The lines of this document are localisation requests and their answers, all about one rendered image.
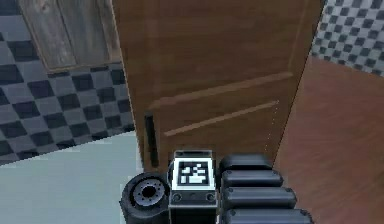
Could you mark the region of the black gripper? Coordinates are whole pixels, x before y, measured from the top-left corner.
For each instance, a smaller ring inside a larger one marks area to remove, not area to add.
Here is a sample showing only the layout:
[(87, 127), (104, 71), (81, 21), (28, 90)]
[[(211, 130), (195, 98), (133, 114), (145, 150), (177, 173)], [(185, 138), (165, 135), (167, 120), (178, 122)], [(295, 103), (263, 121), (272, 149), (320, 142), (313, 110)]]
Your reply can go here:
[(166, 175), (145, 172), (124, 187), (119, 201), (125, 224), (169, 224)]

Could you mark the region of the brown wooden room door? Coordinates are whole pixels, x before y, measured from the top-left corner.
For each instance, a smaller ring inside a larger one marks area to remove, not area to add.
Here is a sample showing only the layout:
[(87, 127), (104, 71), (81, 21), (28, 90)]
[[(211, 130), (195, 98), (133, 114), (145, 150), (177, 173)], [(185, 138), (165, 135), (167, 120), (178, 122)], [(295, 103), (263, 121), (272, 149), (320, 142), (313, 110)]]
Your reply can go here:
[(178, 149), (274, 160), (324, 1), (112, 0), (143, 168)]

